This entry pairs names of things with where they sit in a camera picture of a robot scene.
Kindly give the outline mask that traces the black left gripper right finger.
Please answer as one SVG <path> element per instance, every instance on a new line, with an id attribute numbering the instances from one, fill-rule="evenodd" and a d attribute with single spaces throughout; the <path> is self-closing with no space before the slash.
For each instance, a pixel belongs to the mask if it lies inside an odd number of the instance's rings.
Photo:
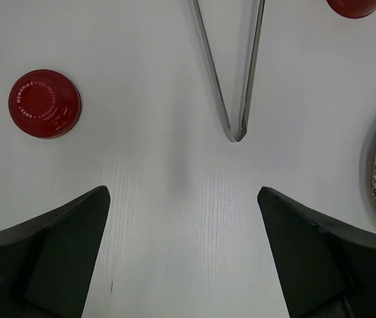
<path id="1" fill-rule="evenodd" d="M 270 187 L 258 205 L 290 317 L 376 317 L 376 234 Z"/>

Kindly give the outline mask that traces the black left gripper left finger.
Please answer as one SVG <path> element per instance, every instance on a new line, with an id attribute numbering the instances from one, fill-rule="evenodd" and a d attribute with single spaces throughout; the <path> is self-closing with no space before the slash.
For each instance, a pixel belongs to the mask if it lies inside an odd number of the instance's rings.
<path id="1" fill-rule="evenodd" d="M 111 202 L 98 186 L 0 231 L 0 317 L 81 317 Z"/>

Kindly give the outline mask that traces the steel serving tongs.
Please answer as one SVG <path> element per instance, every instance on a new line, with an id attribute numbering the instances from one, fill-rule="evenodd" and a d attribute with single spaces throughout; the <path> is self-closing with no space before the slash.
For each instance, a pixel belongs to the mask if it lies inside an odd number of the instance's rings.
<path id="1" fill-rule="evenodd" d="M 224 86 L 219 78 L 201 4 L 199 1 L 190 1 L 189 4 L 219 123 L 226 139 L 238 144 L 248 132 L 265 1 L 252 1 L 251 7 L 244 9 L 241 15 L 247 21 L 240 23 L 238 29 L 231 107 L 224 99 Z"/>

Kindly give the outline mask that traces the red round lid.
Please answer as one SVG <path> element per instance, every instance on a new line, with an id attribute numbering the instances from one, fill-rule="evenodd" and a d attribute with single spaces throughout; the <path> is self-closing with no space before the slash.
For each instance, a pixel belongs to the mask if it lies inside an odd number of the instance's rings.
<path id="1" fill-rule="evenodd" d="M 77 124 L 82 100 L 66 76 L 34 70 L 21 76 L 9 93 L 9 113 L 24 133 L 41 139 L 64 136 Z"/>

